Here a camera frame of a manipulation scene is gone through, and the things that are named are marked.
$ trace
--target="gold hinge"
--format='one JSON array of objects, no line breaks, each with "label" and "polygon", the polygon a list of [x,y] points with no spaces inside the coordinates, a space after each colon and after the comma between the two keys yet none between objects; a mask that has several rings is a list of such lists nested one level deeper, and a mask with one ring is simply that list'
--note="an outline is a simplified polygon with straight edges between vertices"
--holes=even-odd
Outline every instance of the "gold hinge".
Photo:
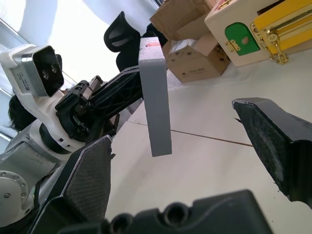
[{"label": "gold hinge", "polygon": [[225,45],[231,52],[240,51],[240,47],[238,46],[235,40],[226,41]]},{"label": "gold hinge", "polygon": [[232,1],[232,0],[225,0],[224,3],[222,3],[221,5],[219,5],[219,10],[220,10],[221,8],[223,8],[223,7],[227,6],[227,5],[229,5],[229,4],[230,4],[230,1]]},{"label": "gold hinge", "polygon": [[267,47],[267,45],[265,44],[261,34],[259,33],[259,30],[257,29],[254,23],[251,23],[250,29],[254,37],[257,39],[258,43],[261,45],[261,47],[269,53],[271,60],[276,61],[278,64],[284,64],[288,61],[287,56],[285,55],[285,53],[281,50],[279,46],[279,37],[277,34],[274,34],[274,35],[271,34],[272,36],[268,37],[268,41],[277,49],[277,54],[273,54],[270,51],[270,49]]}]

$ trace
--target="gray rectangular block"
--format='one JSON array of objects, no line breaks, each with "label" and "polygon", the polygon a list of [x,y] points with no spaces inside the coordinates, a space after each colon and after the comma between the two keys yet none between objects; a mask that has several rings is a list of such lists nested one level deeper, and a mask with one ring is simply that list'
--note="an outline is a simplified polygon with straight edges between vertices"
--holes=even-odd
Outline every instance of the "gray rectangular block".
[{"label": "gray rectangular block", "polygon": [[167,65],[157,37],[141,39],[138,65],[152,156],[172,154]]}]

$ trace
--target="white table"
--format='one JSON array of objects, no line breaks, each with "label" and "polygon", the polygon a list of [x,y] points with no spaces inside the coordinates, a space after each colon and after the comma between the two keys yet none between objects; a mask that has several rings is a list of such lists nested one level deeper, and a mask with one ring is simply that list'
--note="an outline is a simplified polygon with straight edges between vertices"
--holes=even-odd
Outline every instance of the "white table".
[{"label": "white table", "polygon": [[[235,98],[269,98],[285,111],[312,122],[312,50],[290,55],[289,63],[267,60],[236,69],[232,64],[220,78],[179,84],[168,80],[171,129],[250,144],[234,118]],[[129,119],[147,124],[144,104]]]},{"label": "white table", "polygon": [[310,234],[312,210],[290,202],[253,147],[172,132],[173,154],[152,157],[148,128],[126,122],[113,140],[111,194],[106,215],[249,189],[276,234]]}]

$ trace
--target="person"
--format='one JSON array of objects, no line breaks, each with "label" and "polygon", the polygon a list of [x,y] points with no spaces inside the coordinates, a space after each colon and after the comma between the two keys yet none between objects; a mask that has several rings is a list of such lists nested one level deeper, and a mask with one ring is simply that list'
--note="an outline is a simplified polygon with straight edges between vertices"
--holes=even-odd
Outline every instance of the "person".
[{"label": "person", "polygon": [[22,106],[16,95],[14,95],[9,102],[8,114],[11,120],[10,127],[17,132],[22,131],[37,119]]}]

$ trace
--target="black cable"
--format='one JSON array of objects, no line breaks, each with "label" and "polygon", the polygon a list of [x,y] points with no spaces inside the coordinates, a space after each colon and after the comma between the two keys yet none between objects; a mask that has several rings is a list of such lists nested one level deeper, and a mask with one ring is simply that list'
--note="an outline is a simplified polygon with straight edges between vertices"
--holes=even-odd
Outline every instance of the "black cable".
[{"label": "black cable", "polygon": [[34,210],[37,210],[40,208],[40,202],[39,202],[39,191],[40,191],[40,186],[42,184],[42,182],[48,178],[51,174],[46,175],[45,177],[43,177],[41,180],[39,180],[35,186],[35,193],[34,193]]}]

